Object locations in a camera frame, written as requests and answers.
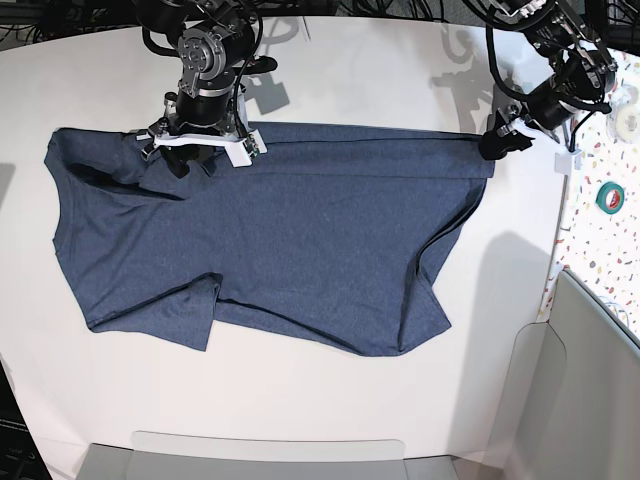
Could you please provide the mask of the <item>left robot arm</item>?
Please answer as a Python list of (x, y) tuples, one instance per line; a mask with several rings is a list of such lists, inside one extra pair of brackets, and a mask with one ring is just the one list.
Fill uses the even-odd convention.
[[(571, 127), (567, 150), (574, 152), (577, 133), (595, 114), (608, 115), (618, 65), (600, 35), (565, 1), (467, 1), (485, 25), (490, 74), (510, 103), (496, 111), (491, 129), (480, 141), (480, 153), (489, 161), (523, 151), (534, 136), (555, 141), (555, 130), (577, 116)], [(501, 76), (494, 34), (520, 33), (538, 55), (548, 61), (552, 74), (529, 92), (509, 86)]]

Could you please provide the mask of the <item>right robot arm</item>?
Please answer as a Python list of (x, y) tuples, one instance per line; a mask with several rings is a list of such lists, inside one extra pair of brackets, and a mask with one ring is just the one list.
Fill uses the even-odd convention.
[(249, 1), (138, 1), (145, 47), (176, 58), (182, 73), (164, 96), (163, 115), (148, 127), (144, 158), (159, 154), (182, 178), (202, 150), (223, 151), (234, 167), (248, 167), (267, 146), (250, 128), (242, 80), (270, 73), (278, 63), (257, 53), (262, 17)]

